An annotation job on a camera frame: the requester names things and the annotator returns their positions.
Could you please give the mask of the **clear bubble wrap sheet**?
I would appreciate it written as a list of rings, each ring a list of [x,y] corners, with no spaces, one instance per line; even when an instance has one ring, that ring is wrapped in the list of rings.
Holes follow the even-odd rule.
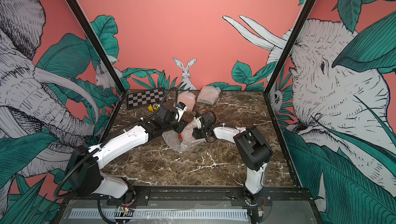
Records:
[[[175,131],[168,131],[162,134],[162,138],[164,139],[165,143],[173,150],[179,153],[186,152],[187,150],[190,150],[193,147],[206,142],[205,138],[195,139],[192,136],[193,129],[196,127],[196,119],[194,118],[192,122],[186,125],[180,134],[177,134]]]

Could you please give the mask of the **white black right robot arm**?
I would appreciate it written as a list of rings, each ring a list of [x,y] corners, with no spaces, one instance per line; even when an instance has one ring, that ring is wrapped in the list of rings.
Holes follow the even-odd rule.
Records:
[[[242,161],[247,167],[245,188],[255,195],[264,186],[265,170],[273,150],[257,126],[238,128],[224,123],[216,124],[217,117],[212,111],[201,114],[196,111],[196,127],[192,136],[195,139],[213,137],[232,142],[236,145]]]

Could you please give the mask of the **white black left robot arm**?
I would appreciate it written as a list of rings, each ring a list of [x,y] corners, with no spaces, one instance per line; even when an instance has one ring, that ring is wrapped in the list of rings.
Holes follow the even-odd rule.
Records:
[[[164,132],[175,131],[181,133],[187,125],[181,118],[187,106],[179,102],[174,106],[161,106],[152,117],[135,123],[135,126],[123,134],[112,138],[107,143],[93,145],[86,148],[78,146],[68,162],[66,174],[73,192],[78,197],[93,194],[110,196],[121,199],[133,192],[133,187],[121,178],[105,175],[101,172],[108,163],[147,143]]]

